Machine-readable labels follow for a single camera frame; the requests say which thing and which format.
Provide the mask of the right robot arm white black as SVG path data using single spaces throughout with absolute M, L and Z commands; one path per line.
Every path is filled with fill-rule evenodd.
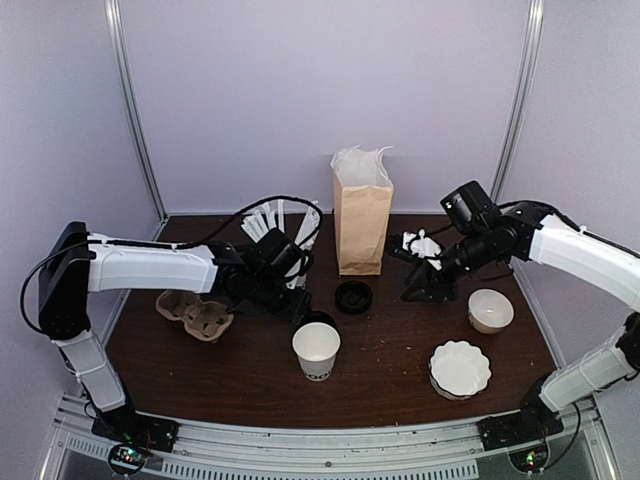
M 621 332 L 581 360 L 555 370 L 527 393 L 512 430 L 535 440 L 551 416 L 569 404 L 639 373 L 639 255 L 578 226 L 554 206 L 520 200 L 502 205 L 472 180 L 441 205 L 459 242 L 442 248 L 432 233 L 391 235 L 386 252 L 411 264 L 404 301 L 444 303 L 455 299 L 457 282 L 491 262 L 513 258 L 571 274 L 631 309 Z

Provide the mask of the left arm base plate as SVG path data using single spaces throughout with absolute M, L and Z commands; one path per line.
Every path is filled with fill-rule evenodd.
M 138 413 L 99 413 L 91 432 L 103 438 L 136 446 L 146 451 L 171 453 L 179 424 L 173 420 Z

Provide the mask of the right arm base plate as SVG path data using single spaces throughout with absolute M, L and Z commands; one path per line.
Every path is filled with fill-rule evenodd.
M 542 441 L 561 433 L 564 426 L 557 414 L 533 409 L 486 417 L 476 424 L 485 451 Z

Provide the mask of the black plastic cup lid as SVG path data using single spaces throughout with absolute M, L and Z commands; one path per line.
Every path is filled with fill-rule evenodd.
M 321 323 L 321 324 L 328 325 L 333 329 L 337 329 L 337 325 L 333 317 L 324 311 L 319 311 L 319 310 L 310 311 L 307 315 L 305 315 L 302 318 L 299 324 L 299 327 L 302 328 L 303 326 L 306 326 L 312 323 Z

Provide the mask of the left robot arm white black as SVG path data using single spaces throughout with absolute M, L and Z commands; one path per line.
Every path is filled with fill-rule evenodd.
M 294 325 L 312 313 L 311 296 L 289 282 L 308 272 L 310 252 L 270 230 L 252 245 L 202 240 L 161 243 L 91 234 L 69 223 L 48 257 L 29 273 L 38 280 L 38 321 L 89 393 L 106 430 L 133 444 L 148 428 L 133 405 L 103 345 L 94 336 L 87 297 L 109 290 L 173 290 L 249 303 Z

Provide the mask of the white paper coffee cup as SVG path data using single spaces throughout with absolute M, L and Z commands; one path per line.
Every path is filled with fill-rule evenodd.
M 327 380 L 341 347 L 338 331 L 325 323 L 314 322 L 300 327 L 292 338 L 292 348 L 304 376 L 313 382 Z

